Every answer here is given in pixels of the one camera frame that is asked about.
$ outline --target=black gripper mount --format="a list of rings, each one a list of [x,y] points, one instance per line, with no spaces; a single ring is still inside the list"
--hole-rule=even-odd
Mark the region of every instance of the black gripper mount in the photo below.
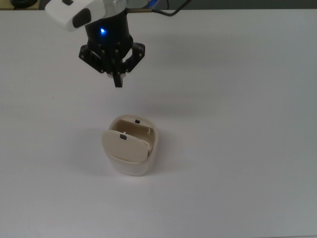
[[[116,43],[113,59],[108,56],[107,50],[102,45],[90,41],[80,49],[79,58],[100,73],[106,72],[113,76],[116,87],[122,87],[122,74],[131,72],[145,55],[145,45],[132,43],[132,55],[125,61],[120,50],[120,43]]]

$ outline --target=small slot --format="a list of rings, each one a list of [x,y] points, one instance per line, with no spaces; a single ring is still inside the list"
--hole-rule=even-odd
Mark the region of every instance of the small slot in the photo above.
[[[123,139],[123,140],[126,140],[127,136],[126,135],[120,135],[120,138]]]

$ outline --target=open lid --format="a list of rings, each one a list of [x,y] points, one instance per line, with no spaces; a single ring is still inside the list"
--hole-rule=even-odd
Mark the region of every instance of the open lid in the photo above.
[[[129,162],[143,162],[148,157],[146,143],[132,135],[115,130],[103,133],[102,142],[106,153]]]

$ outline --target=white surface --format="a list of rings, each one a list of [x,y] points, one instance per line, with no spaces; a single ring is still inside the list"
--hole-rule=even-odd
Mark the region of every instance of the white surface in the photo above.
[[[146,57],[124,87],[78,58],[84,29],[1,12],[1,238],[317,234],[317,11],[130,15]],[[153,120],[146,177],[101,134]]]

